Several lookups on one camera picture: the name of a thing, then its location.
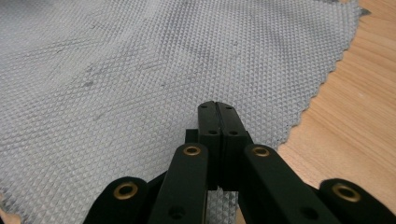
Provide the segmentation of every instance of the black metal arm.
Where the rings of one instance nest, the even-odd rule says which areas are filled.
[[[255,145],[235,109],[223,103],[198,106],[198,130],[167,173],[146,183],[113,181],[94,202],[84,223],[205,223],[206,194],[239,192],[253,223],[396,223],[396,217],[364,189],[343,179],[307,186],[270,147]]]

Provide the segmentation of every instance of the wooden table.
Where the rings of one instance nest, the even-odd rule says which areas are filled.
[[[396,214],[396,1],[360,5],[372,14],[278,152],[305,183],[347,179]]]

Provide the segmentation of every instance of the brass ring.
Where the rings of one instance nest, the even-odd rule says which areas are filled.
[[[198,147],[186,147],[183,152],[188,156],[196,156],[201,153],[201,149]]]
[[[129,192],[126,192],[126,193],[121,193],[120,190],[125,187],[132,188],[132,190]],[[134,197],[136,195],[136,193],[137,193],[137,185],[134,182],[124,182],[124,183],[118,185],[114,189],[114,192],[113,192],[114,197],[118,200],[130,199],[130,198]]]
[[[342,192],[342,190],[349,191],[352,195],[345,195]],[[352,203],[356,203],[361,200],[361,195],[356,190],[348,187],[347,185],[335,184],[334,186],[332,186],[332,191],[338,197],[340,197],[346,201],[352,202]]]
[[[267,157],[270,155],[270,151],[264,147],[254,147],[251,151],[254,153],[254,155],[260,157]]]

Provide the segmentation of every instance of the gray cloth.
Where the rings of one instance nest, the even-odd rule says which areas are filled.
[[[7,210],[28,223],[82,222],[112,180],[165,171],[210,100],[277,147],[360,14],[357,1],[1,1]],[[234,192],[210,192],[210,223],[233,223],[235,205]]]

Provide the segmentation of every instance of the wood grain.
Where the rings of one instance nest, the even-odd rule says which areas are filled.
[[[396,1],[360,5],[372,14],[278,152],[304,182],[347,179],[396,213]]]

